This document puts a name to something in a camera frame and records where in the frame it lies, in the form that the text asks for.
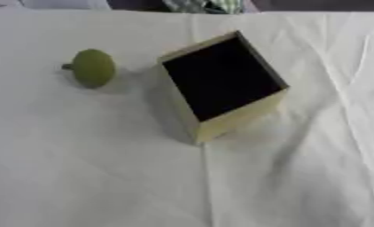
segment open box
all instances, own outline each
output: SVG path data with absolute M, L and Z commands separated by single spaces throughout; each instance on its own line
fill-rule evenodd
M 239 31 L 171 52 L 160 64 L 197 144 L 268 113 L 289 88 Z

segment box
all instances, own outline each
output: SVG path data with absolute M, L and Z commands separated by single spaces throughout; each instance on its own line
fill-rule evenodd
M 239 31 L 159 62 L 176 111 L 197 144 L 270 112 L 289 88 Z

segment small green pear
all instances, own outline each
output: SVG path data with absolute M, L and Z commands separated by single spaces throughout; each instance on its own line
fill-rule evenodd
M 73 70 L 75 80 L 90 89 L 104 86 L 115 74 L 115 64 L 111 56 L 94 49 L 78 52 L 73 63 L 65 64 L 62 68 Z

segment plaid fabric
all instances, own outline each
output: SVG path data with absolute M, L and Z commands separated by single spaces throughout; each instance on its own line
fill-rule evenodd
M 163 0 L 175 12 L 229 13 L 242 12 L 241 0 Z

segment table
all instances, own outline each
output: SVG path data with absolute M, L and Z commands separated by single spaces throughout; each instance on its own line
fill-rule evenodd
M 156 58 L 235 29 L 292 89 L 189 145 Z M 59 69 L 87 48 L 101 90 Z M 0 11 L 0 226 L 374 226 L 374 13 Z

